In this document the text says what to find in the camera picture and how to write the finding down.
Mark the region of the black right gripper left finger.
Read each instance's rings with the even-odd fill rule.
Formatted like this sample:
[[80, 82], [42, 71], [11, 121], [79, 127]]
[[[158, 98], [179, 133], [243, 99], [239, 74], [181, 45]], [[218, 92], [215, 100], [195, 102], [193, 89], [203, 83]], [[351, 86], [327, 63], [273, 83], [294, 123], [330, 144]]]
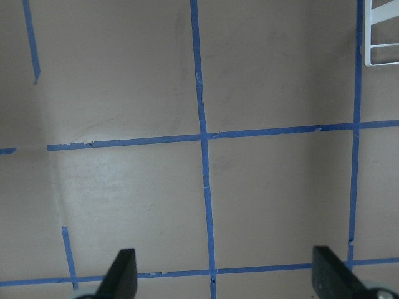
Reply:
[[137, 294], [135, 249], [122, 249], [117, 254], [94, 298], [135, 298]]

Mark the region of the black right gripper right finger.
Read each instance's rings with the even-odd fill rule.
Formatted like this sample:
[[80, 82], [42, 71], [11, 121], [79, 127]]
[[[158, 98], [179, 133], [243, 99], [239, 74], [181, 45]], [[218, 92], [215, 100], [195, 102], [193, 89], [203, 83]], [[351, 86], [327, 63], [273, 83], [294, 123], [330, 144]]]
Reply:
[[374, 298], [328, 246], [312, 249], [312, 286], [321, 299]]

